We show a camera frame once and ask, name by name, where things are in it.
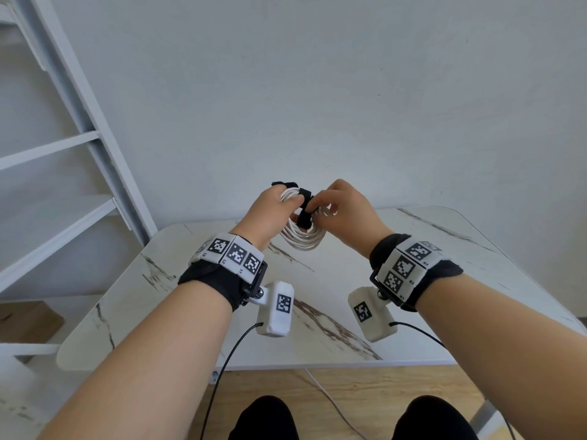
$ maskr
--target wooden floor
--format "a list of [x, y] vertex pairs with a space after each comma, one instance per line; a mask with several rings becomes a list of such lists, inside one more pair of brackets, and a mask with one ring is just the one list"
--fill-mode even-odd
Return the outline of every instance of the wooden floor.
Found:
[[[468, 420], [483, 402], [475, 385], [456, 365], [311, 372], [351, 423], [370, 440], [389, 440], [397, 419], [419, 395], [444, 398]], [[189, 440], [200, 438], [211, 392], [209, 386], [195, 414]], [[262, 395], [275, 395], [286, 402], [302, 440], [359, 438], [303, 369], [226, 372], [216, 392], [204, 438], [226, 439], [241, 411]], [[490, 438], [507, 440], [510, 434], [503, 428]]]

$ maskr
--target table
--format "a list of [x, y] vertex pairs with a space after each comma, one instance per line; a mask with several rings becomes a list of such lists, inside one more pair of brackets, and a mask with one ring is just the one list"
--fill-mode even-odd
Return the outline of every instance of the table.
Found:
[[[410, 233], [450, 254], [466, 273], [577, 332], [584, 326], [458, 212], [446, 207], [379, 210], [395, 232]], [[168, 295], [187, 261], [207, 237], [237, 221], [175, 224], [158, 232], [72, 331], [57, 353], [64, 370], [93, 370]], [[347, 304], [354, 289], [371, 285], [369, 262], [327, 235], [314, 251], [296, 251], [276, 236], [265, 251], [265, 283], [289, 282], [295, 306], [288, 337], [250, 333], [227, 370], [335, 366], [454, 364], [448, 351], [421, 333], [399, 327], [391, 337], [367, 342]], [[388, 307], [397, 321], [432, 332], [415, 313]], [[236, 311], [216, 366], [257, 320], [257, 306]]]

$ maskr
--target person's right arm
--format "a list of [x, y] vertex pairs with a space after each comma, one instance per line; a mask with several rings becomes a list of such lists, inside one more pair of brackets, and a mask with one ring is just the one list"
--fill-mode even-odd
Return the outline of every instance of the person's right arm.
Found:
[[[328, 205], [336, 214], [313, 221], [365, 258], [393, 233], [345, 181], [306, 210]], [[466, 274], [436, 280], [415, 306], [524, 438], [587, 438], [587, 337]]]

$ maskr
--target black wristband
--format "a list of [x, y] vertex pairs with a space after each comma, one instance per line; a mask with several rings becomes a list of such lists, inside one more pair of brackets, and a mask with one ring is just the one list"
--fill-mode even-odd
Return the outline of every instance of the black wristband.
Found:
[[218, 264], [200, 260], [190, 265], [180, 276], [178, 285], [189, 281], [208, 284], [230, 303], [232, 311], [238, 309], [246, 294], [241, 290], [241, 279]]
[[[371, 255], [369, 255], [369, 263], [371, 264], [371, 268], [375, 271], [378, 271], [387, 258], [389, 258], [389, 255], [392, 254], [393, 249], [409, 237], [411, 237], [411, 235], [394, 233], [393, 235], [386, 236], [381, 241], [379, 241], [379, 243], [371, 251]], [[415, 312], [416, 302], [430, 286], [430, 284], [432, 284], [437, 279], [458, 276], [461, 273], [463, 273], [463, 269], [454, 262], [450, 260], [439, 261], [434, 267], [426, 272], [426, 275], [422, 281], [420, 281], [420, 283], [414, 288], [407, 301], [403, 303], [400, 308], [403, 310]], [[387, 289], [384, 289], [382, 292], [387, 293], [388, 295], [392, 294], [392, 292], [388, 291]]]

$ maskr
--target hand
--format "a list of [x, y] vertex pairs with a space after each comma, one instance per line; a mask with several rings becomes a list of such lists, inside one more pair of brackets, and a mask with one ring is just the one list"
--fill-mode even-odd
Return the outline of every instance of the hand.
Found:
[[274, 185], [263, 191], [230, 233], [244, 237], [261, 251], [265, 250], [271, 238], [288, 223], [290, 215], [304, 203], [302, 195], [282, 202], [284, 191], [285, 185]]
[[312, 222], [367, 259], [379, 241], [393, 234], [379, 219], [367, 198], [342, 179], [314, 196], [306, 211], [313, 212], [317, 207], [329, 205], [332, 215], [319, 214], [312, 217]]

